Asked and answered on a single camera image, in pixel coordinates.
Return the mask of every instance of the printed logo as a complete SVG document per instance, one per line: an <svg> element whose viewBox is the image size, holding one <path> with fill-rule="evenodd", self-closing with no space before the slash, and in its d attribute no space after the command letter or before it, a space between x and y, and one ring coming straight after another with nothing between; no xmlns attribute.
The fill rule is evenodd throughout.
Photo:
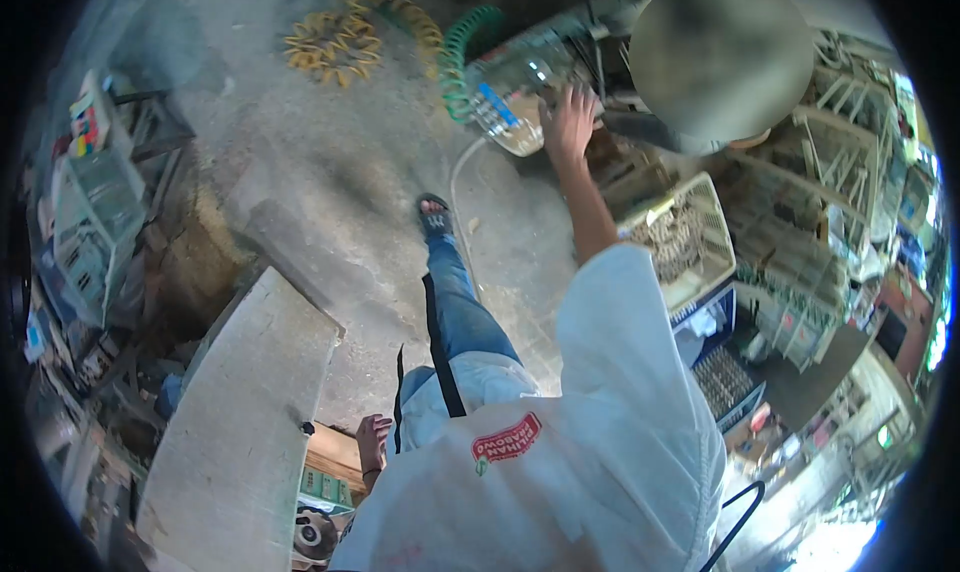
<svg viewBox="0 0 960 572"><path fill-rule="evenodd" d="M472 449L477 462L477 474L483 476L490 464L498 459L515 458L526 453L537 440L542 427L537 415L527 411L523 419L510 428L474 440Z"/></svg>

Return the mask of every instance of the blue jeans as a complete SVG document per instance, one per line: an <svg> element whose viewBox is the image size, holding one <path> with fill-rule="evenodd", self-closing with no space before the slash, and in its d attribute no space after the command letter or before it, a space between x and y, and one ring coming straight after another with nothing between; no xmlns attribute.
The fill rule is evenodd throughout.
<svg viewBox="0 0 960 572"><path fill-rule="evenodd" d="M446 358L452 360L467 351L485 351L505 355L522 364L510 338L490 312L477 302L474 285L457 252L453 235L430 237L426 246L430 251L426 266L433 278L437 322ZM422 365L406 374L400 387L400 403L406 403L436 373L432 367Z"/></svg>

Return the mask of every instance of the blue label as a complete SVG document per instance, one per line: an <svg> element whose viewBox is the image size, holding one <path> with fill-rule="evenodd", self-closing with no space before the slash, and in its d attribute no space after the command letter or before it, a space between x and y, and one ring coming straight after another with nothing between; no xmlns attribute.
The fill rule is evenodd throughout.
<svg viewBox="0 0 960 572"><path fill-rule="evenodd" d="M489 101L489 104L493 106L493 109L496 109L496 112L500 114L500 117L503 118L504 122L507 122L510 128L516 128L521 125L521 121L517 119L514 112L510 111L510 108L503 102L503 99L499 98L498 94L494 92L494 89L490 88L486 82L480 85L480 94Z"/></svg>

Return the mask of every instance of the sandal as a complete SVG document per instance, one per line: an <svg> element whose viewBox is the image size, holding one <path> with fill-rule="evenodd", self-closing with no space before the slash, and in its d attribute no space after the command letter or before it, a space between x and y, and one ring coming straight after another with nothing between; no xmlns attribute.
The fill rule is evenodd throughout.
<svg viewBox="0 0 960 572"><path fill-rule="evenodd" d="M443 207L443 210L435 214L425 214L421 210L421 203L430 201ZM444 234L453 234L453 221L450 219L450 205L439 198L436 194L424 193L416 198L416 214L419 216L420 224L423 226L423 234L427 239Z"/></svg>

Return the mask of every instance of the foot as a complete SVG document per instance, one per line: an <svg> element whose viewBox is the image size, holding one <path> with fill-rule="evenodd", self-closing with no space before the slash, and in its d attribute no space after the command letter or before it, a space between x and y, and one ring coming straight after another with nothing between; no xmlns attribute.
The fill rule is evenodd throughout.
<svg viewBox="0 0 960 572"><path fill-rule="evenodd" d="M453 222L450 219L450 207L436 194L422 194L417 199L420 224L427 239L445 234L453 234Z"/></svg>

